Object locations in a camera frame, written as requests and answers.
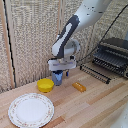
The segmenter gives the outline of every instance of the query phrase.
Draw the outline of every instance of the vertical wood slat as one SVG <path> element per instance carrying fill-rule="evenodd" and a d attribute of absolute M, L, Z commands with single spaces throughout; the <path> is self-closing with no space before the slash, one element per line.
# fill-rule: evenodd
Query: vertical wood slat
<path fill-rule="evenodd" d="M 59 0 L 6 0 L 17 87 L 50 75 Z"/>
<path fill-rule="evenodd" d="M 6 11 L 7 11 L 7 19 L 8 19 L 8 26 L 9 26 L 9 34 L 10 34 L 10 41 L 12 47 L 12 55 L 13 55 L 13 63 L 14 63 L 14 70 L 15 70 L 15 80 L 16 86 L 19 86 L 19 75 L 18 75 L 18 66 L 17 66 L 17 56 L 16 56 L 16 48 L 15 48 L 15 38 L 14 38 L 14 25 L 12 21 L 12 13 L 11 13 L 11 3 L 10 0 L 5 0 L 6 4 Z"/>
<path fill-rule="evenodd" d="M 12 60 L 11 60 L 11 52 L 10 52 L 10 46 L 9 46 L 9 39 L 8 39 L 8 32 L 7 32 L 7 24 L 6 24 L 6 16 L 5 16 L 5 8 L 4 8 L 4 2 L 0 0 L 0 16 L 1 16 L 1 23 L 3 27 L 3 38 L 5 41 L 5 49 L 6 49 L 6 55 L 7 55 L 7 65 L 9 69 L 4 69 L 4 70 L 9 70 L 9 77 L 10 77 L 10 84 L 11 88 L 15 88 L 14 84 L 14 75 L 13 75 L 13 67 L 12 67 Z"/>

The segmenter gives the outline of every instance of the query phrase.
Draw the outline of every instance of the wooden countertop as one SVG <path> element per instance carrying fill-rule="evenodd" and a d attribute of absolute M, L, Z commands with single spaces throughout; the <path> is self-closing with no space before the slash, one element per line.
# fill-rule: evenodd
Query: wooden countertop
<path fill-rule="evenodd" d="M 72 86 L 74 82 L 87 90 L 79 92 Z M 128 101 L 127 79 L 118 77 L 106 85 L 79 68 L 70 70 L 69 77 L 63 76 L 62 85 L 54 86 L 49 93 L 40 92 L 36 83 L 0 94 L 0 128 L 16 128 L 9 120 L 8 108 L 26 93 L 43 94 L 55 106 L 52 120 L 43 128 L 110 128 Z"/>

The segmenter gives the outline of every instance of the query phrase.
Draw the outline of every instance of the white plate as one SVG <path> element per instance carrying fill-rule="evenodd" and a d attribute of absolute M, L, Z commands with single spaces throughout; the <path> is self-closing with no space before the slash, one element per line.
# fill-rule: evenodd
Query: white plate
<path fill-rule="evenodd" d="M 46 96 L 36 93 L 15 99 L 8 110 L 11 122 L 20 128 L 39 128 L 47 124 L 54 114 L 54 106 Z"/>

